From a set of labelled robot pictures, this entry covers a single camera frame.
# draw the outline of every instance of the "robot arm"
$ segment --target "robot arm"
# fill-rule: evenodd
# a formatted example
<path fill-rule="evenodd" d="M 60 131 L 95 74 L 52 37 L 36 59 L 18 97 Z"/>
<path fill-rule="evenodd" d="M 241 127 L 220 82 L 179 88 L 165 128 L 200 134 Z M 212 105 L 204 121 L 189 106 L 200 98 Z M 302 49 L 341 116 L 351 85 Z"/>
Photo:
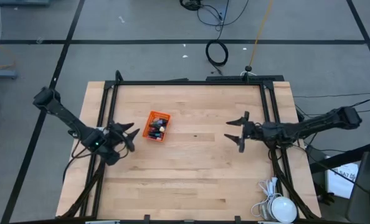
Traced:
<path fill-rule="evenodd" d="M 243 126 L 240 137 L 225 134 L 226 137 L 233 140 L 239 146 L 239 152 L 244 152 L 245 139 L 254 139 L 263 141 L 269 148 L 271 158 L 276 154 L 278 148 L 288 148 L 300 138 L 306 138 L 311 134 L 324 131 L 331 128 L 356 129 L 362 119 L 358 116 L 356 110 L 352 107 L 340 107 L 329 111 L 328 113 L 300 123 L 273 123 L 264 124 L 249 121 L 249 112 L 236 121 L 229 121 L 227 124 Z M 294 203 L 300 208 L 306 218 L 319 219 L 308 206 L 303 202 L 295 189 L 289 183 L 286 175 L 282 172 L 278 159 L 272 159 L 273 172 L 280 182 L 288 190 Z"/>
<path fill-rule="evenodd" d="M 120 158 L 120 154 L 114 150 L 118 144 L 124 143 L 131 152 L 135 150 L 132 141 L 139 129 L 124 136 L 125 131 L 130 129 L 134 123 L 109 123 L 106 128 L 107 134 L 99 129 L 90 128 L 60 103 L 60 95 L 56 90 L 46 87 L 34 97 L 33 105 L 63 121 L 76 133 L 84 147 L 101 156 L 109 166 L 115 164 Z"/>

